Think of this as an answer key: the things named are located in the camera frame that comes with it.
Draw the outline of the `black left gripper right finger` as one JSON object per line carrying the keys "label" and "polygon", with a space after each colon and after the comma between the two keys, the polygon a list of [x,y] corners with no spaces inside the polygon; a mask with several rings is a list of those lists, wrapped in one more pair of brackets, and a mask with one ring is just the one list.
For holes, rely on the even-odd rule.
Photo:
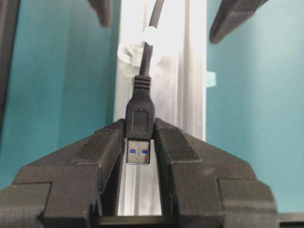
{"label": "black left gripper right finger", "polygon": [[276,228],[276,201],[251,165],[161,119],[153,139],[161,209],[180,228]]}

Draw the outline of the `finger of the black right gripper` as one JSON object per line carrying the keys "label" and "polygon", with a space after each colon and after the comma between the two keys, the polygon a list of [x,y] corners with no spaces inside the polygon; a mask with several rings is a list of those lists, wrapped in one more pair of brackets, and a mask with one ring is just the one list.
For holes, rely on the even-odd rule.
{"label": "finger of the black right gripper", "polygon": [[210,28],[210,42],[220,43],[227,34],[252,17],[266,2],[267,0],[223,0]]}
{"label": "finger of the black right gripper", "polygon": [[100,24],[109,27],[112,24],[112,1],[111,0],[88,0],[92,9],[97,13]]}

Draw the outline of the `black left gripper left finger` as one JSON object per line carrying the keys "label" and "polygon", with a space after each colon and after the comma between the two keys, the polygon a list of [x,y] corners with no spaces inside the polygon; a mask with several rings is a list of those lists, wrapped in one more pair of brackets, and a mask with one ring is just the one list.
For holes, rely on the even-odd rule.
{"label": "black left gripper left finger", "polygon": [[3,228],[90,228],[118,208],[124,121],[23,166],[0,192]]}

